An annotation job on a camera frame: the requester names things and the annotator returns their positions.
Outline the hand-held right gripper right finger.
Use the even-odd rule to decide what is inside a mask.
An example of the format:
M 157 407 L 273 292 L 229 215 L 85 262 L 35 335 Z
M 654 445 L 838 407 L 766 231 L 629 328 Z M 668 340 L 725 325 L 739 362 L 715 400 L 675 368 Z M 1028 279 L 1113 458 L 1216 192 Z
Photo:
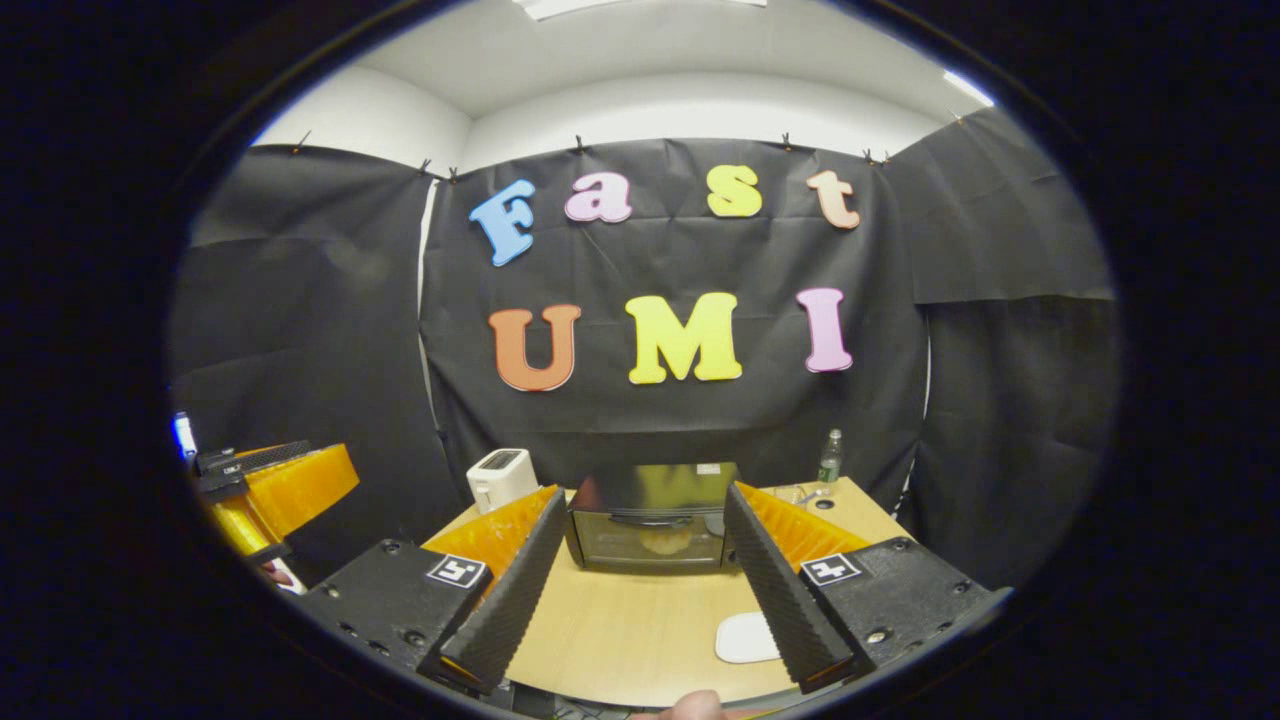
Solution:
M 906 536 L 870 542 L 735 482 L 724 524 L 790 679 L 810 693 L 904 665 L 1001 601 Z

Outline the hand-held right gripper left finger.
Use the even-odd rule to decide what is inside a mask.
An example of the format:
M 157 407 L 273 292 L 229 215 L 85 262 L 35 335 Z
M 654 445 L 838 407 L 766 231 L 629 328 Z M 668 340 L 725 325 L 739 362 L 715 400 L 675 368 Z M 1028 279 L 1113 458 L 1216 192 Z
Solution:
M 543 487 L 425 544 L 383 539 L 297 601 L 379 662 L 489 694 L 526 634 L 567 524 L 564 491 Z

